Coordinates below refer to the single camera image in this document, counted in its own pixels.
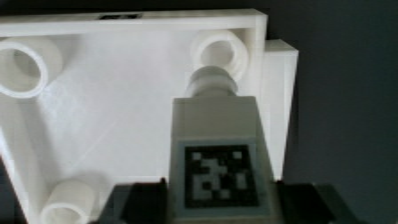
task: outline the white plastic part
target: white plastic part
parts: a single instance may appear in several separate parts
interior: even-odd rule
[[[41,94],[62,70],[59,48],[45,37],[13,37],[0,42],[0,92],[14,98]]]
[[[77,180],[64,181],[52,192],[41,212],[41,224],[87,224],[96,193]]]
[[[270,157],[284,150],[268,140],[286,139],[274,118],[286,114],[277,100],[288,101],[267,92],[267,72],[293,77],[295,67],[284,68],[284,56],[265,60],[267,15],[252,9],[139,13],[133,20],[98,20],[109,13],[0,17],[0,38],[45,36],[66,65],[36,100],[0,94],[0,155],[30,224],[41,224],[50,189],[64,180],[96,186],[96,219],[112,186],[169,176],[171,102],[185,96],[196,71],[190,47],[201,31],[231,30],[245,44],[237,95],[256,96],[261,120],[272,121]],[[277,93],[290,91],[279,82]],[[270,105],[279,109],[267,110]]]
[[[238,86],[222,68],[217,66],[203,67],[190,78],[187,96],[235,96]]]
[[[199,32],[190,55],[196,69],[213,65],[226,69],[233,79],[240,81],[247,72],[249,53],[245,44],[229,30]]]
[[[263,59],[260,110],[274,177],[283,179],[290,110],[299,51],[283,40],[268,40]]]

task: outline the qr code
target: qr code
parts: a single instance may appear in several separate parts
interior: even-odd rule
[[[185,149],[185,207],[260,206],[249,146]]]

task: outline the hole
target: hole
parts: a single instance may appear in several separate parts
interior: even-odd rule
[[[41,71],[32,57],[14,49],[0,51],[0,83],[16,91],[27,92],[34,89],[41,79]]]
[[[78,224],[80,215],[69,208],[53,208],[48,212],[46,223]]]
[[[203,51],[203,65],[224,67],[233,60],[233,47],[228,41],[212,43]]]

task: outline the black background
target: black background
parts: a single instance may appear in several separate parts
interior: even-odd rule
[[[284,181],[331,183],[357,217],[398,222],[398,3],[0,0],[0,14],[256,8],[300,50]],[[0,170],[0,223],[20,216]]]

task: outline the white plastic surface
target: white plastic surface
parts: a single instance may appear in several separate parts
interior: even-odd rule
[[[64,58],[39,96],[20,101],[0,95],[0,154],[34,224],[64,180],[82,180],[100,193],[94,219],[114,184],[167,177],[173,99],[189,87],[199,31],[228,29],[238,36],[249,51],[238,95],[256,96],[260,106],[268,102],[267,16],[256,10],[144,12],[141,19],[114,21],[101,15],[0,18],[2,37],[45,35]]]
[[[64,181],[52,192],[41,211],[43,224],[87,224],[94,208],[96,192],[85,183]]]
[[[283,40],[268,40],[263,59],[260,110],[274,177],[283,179],[299,51]]]
[[[62,69],[59,48],[45,37],[0,41],[0,93],[14,98],[41,94]]]

